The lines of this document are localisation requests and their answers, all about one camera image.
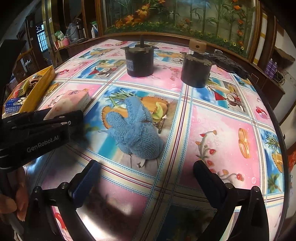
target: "glass display case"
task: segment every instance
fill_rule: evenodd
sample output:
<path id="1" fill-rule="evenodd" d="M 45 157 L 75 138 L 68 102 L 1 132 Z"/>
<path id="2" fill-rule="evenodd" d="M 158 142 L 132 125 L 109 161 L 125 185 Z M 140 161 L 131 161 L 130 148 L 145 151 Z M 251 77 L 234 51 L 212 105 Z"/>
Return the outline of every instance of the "glass display case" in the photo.
<path id="1" fill-rule="evenodd" d="M 148 31 L 194 37 L 247 57 L 258 0 L 101 0 L 104 34 Z"/>

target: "black electric motor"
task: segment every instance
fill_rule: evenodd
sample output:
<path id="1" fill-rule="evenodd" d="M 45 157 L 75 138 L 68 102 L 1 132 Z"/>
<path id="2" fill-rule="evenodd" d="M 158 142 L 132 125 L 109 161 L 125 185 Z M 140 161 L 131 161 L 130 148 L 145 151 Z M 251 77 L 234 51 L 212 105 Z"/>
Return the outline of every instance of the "black electric motor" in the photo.
<path id="1" fill-rule="evenodd" d="M 153 57 L 154 50 L 157 47 L 144 44 L 141 35 L 140 44 L 136 44 L 134 48 L 122 47 L 126 53 L 126 68 L 128 75 L 132 77 L 146 77 L 153 74 Z"/>
<path id="2" fill-rule="evenodd" d="M 213 63 L 204 54 L 206 47 L 206 43 L 191 39 L 189 49 L 194 51 L 194 53 L 187 54 L 186 52 L 181 52 L 185 55 L 181 80 L 191 87 L 204 88 L 210 76 Z"/>

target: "wooden knob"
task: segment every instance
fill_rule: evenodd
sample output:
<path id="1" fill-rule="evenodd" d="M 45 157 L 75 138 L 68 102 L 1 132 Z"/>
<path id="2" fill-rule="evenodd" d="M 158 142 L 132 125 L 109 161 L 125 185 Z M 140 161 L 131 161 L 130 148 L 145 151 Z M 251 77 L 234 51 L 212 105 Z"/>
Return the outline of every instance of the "wooden knob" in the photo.
<path id="1" fill-rule="evenodd" d="M 205 53 L 207 44 L 196 39 L 190 39 L 189 49 L 197 53 Z"/>

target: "pink tissue box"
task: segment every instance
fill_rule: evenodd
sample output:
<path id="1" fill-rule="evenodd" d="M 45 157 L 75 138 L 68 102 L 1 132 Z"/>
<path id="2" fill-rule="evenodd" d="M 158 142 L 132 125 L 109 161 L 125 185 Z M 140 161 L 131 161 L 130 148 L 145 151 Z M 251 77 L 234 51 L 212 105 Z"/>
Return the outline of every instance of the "pink tissue box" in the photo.
<path id="1" fill-rule="evenodd" d="M 91 98 L 87 91 L 67 91 L 47 113 L 44 120 L 49 120 L 57 115 L 62 115 L 74 110 L 84 111 L 90 100 Z"/>

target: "human hand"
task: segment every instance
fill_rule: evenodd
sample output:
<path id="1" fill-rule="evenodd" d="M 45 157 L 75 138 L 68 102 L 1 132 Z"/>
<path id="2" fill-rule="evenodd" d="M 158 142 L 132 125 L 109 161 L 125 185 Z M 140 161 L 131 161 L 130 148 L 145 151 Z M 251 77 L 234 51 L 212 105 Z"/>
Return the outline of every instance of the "human hand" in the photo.
<path id="1" fill-rule="evenodd" d="M 29 204 L 29 196 L 25 184 L 25 170 L 23 167 L 17 169 L 16 179 L 18 183 L 18 189 L 14 200 L 3 194 L 0 194 L 0 213 L 7 214 L 17 211 L 18 219 L 24 221 Z"/>

